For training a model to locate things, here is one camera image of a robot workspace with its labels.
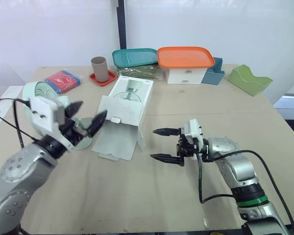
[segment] white backdrop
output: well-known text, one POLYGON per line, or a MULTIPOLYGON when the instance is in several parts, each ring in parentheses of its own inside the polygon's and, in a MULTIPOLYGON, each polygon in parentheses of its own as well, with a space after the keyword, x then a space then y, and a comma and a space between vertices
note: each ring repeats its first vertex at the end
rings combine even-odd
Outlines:
POLYGON ((274 81, 276 102, 294 85, 294 0, 125 0, 128 48, 205 47, 224 63, 274 81))
POLYGON ((24 81, 38 66, 90 65, 95 56, 112 65, 116 49, 115 0, 0 0, 0 68, 24 81))

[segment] light green tray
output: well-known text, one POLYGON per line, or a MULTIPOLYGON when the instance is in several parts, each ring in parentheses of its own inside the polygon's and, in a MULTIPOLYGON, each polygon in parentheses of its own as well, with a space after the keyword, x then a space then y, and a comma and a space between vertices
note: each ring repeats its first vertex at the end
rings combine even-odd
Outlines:
POLYGON ((248 94, 255 96, 262 92, 273 80, 268 77, 256 77, 247 65, 240 65, 233 69, 228 81, 248 94))

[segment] green lid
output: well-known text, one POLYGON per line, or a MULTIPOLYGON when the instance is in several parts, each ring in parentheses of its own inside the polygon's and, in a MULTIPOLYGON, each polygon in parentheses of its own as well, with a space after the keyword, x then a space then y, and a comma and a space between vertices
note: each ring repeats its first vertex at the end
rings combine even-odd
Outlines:
POLYGON ((150 65, 158 62, 157 51, 150 48, 116 50, 112 56, 114 64, 119 68, 150 65))

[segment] orange lid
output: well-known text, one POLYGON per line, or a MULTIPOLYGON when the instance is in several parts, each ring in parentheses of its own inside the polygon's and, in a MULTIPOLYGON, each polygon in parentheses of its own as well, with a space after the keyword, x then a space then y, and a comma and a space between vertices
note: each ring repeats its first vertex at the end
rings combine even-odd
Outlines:
POLYGON ((210 68, 214 57, 202 47, 162 47, 158 49, 158 63, 165 68, 210 68))

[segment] wooden table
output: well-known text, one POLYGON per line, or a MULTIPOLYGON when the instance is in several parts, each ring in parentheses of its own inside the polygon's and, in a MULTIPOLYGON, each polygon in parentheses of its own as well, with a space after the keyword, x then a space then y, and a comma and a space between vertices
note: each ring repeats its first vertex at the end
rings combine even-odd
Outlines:
MULTIPOLYGON (((226 76, 235 65, 224 65, 226 76)), ((64 67, 38 68, 32 81, 43 80, 64 67)), ((83 75, 82 85, 69 91, 72 101, 83 100, 77 117, 93 117, 102 95, 114 84, 99 87, 88 79, 91 67, 68 67, 83 75)), ((18 108, 21 128, 37 136, 18 108)), ((154 82, 143 124, 146 150, 136 146, 131 161, 113 162, 86 150, 66 153, 49 180, 33 195, 22 226, 35 234, 94 234, 160 231, 198 231, 239 228, 243 221, 232 198, 198 201, 198 167, 164 164, 152 153, 175 156, 176 137, 152 134, 160 127, 180 127, 192 118, 204 137, 227 136, 241 149, 258 152, 267 162, 294 217, 294 133, 262 95, 251 97, 223 79, 218 86, 168 85, 154 82)), ((6 115, 13 122, 11 110, 6 115)), ((16 131, 0 124, 0 167, 20 149, 16 131)), ((261 186, 284 223, 287 215, 261 163, 254 164, 261 186)), ((217 166, 203 165, 203 197, 230 193, 217 166)))

